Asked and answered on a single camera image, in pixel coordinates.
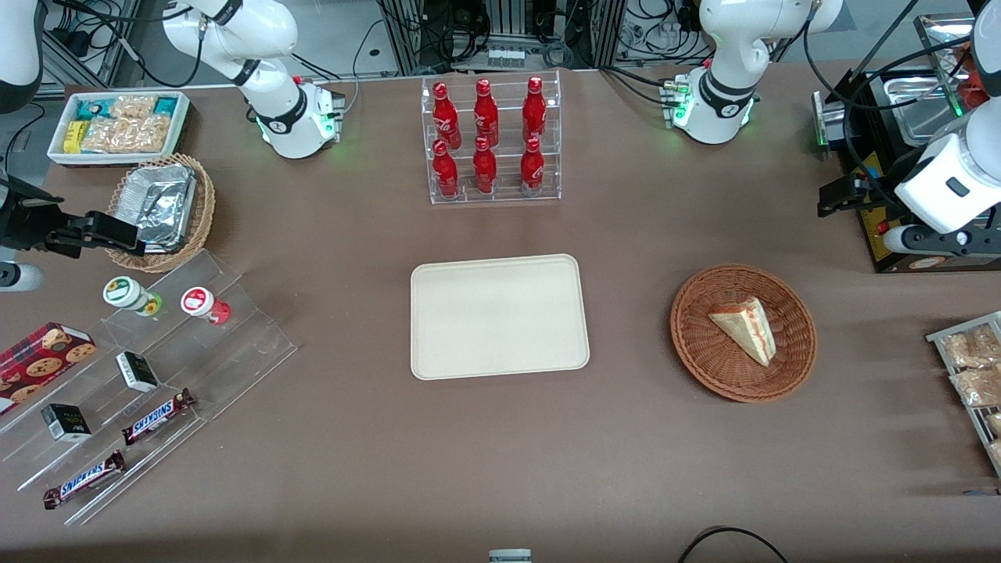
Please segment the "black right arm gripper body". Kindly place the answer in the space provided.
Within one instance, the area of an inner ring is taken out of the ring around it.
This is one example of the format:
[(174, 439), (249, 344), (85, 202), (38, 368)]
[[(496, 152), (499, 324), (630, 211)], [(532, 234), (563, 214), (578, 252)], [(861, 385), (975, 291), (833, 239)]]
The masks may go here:
[(18, 178), (2, 179), (1, 242), (16, 252), (48, 252), (79, 259), (85, 241), (75, 215), (59, 207), (64, 197), (50, 195)]

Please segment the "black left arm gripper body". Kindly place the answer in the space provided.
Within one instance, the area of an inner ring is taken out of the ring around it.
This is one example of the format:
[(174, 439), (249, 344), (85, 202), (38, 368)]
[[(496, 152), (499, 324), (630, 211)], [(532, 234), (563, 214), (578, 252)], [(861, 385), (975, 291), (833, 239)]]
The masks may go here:
[(900, 203), (882, 188), (879, 178), (870, 178), (866, 174), (845, 174), (841, 178), (841, 186), (844, 188), (841, 211), (885, 208), (890, 213), (900, 213)]

